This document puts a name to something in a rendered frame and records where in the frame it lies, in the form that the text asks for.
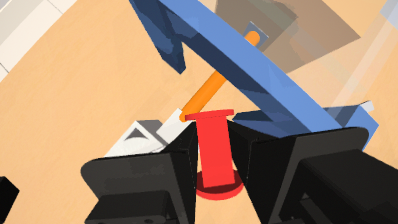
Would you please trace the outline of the grey flat bar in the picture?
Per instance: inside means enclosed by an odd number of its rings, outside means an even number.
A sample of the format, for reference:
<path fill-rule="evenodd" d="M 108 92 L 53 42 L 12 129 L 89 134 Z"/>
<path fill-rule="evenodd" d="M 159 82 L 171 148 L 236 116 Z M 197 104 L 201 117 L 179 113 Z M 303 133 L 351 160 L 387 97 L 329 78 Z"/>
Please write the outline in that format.
<path fill-rule="evenodd" d="M 363 102 L 363 103 L 361 103 L 361 104 L 359 104 L 361 107 L 363 107 L 365 110 L 366 110 L 366 112 L 368 113 L 368 112 L 370 112 L 370 111 L 372 111 L 372 110 L 374 110 L 374 107 L 373 107 L 373 104 L 372 104 L 372 101 L 371 100 L 368 100 L 368 101 L 366 101 L 366 102 Z"/>

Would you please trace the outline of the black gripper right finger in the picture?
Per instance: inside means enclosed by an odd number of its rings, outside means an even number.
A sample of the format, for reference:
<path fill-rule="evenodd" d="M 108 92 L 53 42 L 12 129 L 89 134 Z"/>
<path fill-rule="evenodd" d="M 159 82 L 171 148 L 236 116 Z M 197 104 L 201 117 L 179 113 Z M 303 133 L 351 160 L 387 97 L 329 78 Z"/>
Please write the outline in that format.
<path fill-rule="evenodd" d="M 365 127 L 347 127 L 289 135 L 264 134 L 227 119 L 231 155 L 261 224 L 279 218 L 298 162 L 304 158 L 359 149 L 367 143 Z"/>

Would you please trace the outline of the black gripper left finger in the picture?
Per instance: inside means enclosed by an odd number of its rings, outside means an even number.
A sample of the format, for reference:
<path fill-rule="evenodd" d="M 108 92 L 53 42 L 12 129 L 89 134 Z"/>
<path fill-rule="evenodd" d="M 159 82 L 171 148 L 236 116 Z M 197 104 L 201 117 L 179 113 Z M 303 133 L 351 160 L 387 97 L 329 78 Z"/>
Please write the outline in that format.
<path fill-rule="evenodd" d="M 160 152 L 92 159 L 80 175 L 99 200 L 110 194 L 168 191 L 180 224 L 195 224 L 198 133 L 192 121 Z"/>

